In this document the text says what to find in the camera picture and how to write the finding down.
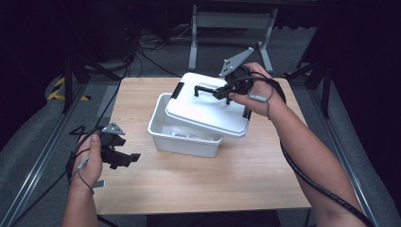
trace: table top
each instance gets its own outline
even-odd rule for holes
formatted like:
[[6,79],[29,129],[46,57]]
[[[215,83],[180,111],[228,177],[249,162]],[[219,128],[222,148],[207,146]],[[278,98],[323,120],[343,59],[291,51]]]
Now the table top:
[[[271,122],[253,113],[245,137],[225,136],[215,158],[157,150],[148,123],[162,93],[180,79],[123,79],[112,121],[126,132],[124,153],[141,153],[137,163],[110,169],[104,164],[95,192],[97,213],[165,214],[310,207],[283,157]],[[280,82],[288,106],[301,118],[295,96]]]

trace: white plastic bin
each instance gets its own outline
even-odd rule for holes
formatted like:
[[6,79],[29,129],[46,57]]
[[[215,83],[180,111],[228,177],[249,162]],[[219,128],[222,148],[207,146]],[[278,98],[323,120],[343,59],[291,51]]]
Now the white plastic bin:
[[196,126],[166,115],[166,105],[171,94],[161,94],[148,124],[158,150],[215,157],[222,135],[196,128]]

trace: gray carpet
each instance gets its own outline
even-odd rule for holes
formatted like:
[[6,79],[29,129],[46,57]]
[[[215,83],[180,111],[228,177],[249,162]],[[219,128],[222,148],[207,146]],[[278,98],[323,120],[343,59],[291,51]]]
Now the gray carpet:
[[[296,70],[296,64],[305,51],[305,47],[313,36],[314,29],[274,29],[268,44],[268,53],[273,66],[273,75],[279,77],[283,73]],[[199,51],[197,73],[216,76],[221,70],[224,59],[245,50],[249,46],[255,47],[256,42],[263,37],[263,31],[247,30],[232,31],[207,29],[199,36]],[[183,75],[187,72],[190,35],[184,36],[179,42],[169,44],[161,50],[145,52],[146,56],[157,62],[160,66],[175,74]],[[246,61],[261,62],[257,51]],[[112,61],[106,66],[119,64]],[[123,75],[124,70],[116,72]],[[129,77],[174,77],[165,70],[156,66],[148,59],[137,54],[137,58],[131,64]],[[49,84],[44,95],[48,96],[59,75]],[[401,219],[396,212],[392,198],[385,186],[375,174],[369,159],[366,157],[363,147],[357,139],[357,135],[348,118],[347,112],[342,106],[341,100],[333,86],[330,96],[329,114],[327,121],[322,118],[322,113],[313,105],[313,98],[321,92],[307,91],[303,86],[305,78],[298,78],[291,82],[294,94],[300,104],[306,122],[331,149],[340,146],[348,160],[352,171],[357,176],[364,200],[369,204],[370,213],[374,215],[377,226],[401,226]],[[113,95],[117,86],[116,82],[106,79],[104,76],[93,76],[87,86],[83,87],[84,94],[91,96],[90,101],[78,101],[68,119],[60,136],[54,141],[54,149],[51,157],[45,163],[42,175],[34,190],[26,195],[27,203],[22,203],[21,210],[25,210],[45,189],[51,185],[62,173],[69,152],[77,142],[76,136],[68,135],[68,132],[80,125],[92,128],[101,115],[106,103]],[[34,166],[38,156],[47,145],[49,138],[54,138],[53,130],[57,128],[60,119],[66,117],[61,114],[63,101],[48,100],[48,103],[39,112],[33,115],[25,125],[15,133],[8,144],[0,152],[0,217],[3,219],[18,196],[24,180]],[[108,123],[113,104],[105,113],[102,124]],[[327,132],[324,125],[329,124],[335,132],[336,139]],[[59,226],[61,223],[63,208],[67,195],[67,181],[65,177],[30,211],[16,226]],[[303,226],[307,210],[288,209],[279,210],[279,218],[283,226]],[[145,216],[105,216],[118,226],[146,226]],[[314,224],[313,216],[309,225]]]

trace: container lid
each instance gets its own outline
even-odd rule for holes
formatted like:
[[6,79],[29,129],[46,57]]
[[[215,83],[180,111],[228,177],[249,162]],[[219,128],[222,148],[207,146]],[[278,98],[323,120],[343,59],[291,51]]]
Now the container lid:
[[168,101],[166,114],[221,135],[244,136],[249,125],[248,109],[233,101],[226,104],[225,98],[217,100],[211,93],[203,91],[195,96],[197,85],[217,89],[225,83],[223,79],[186,73]]

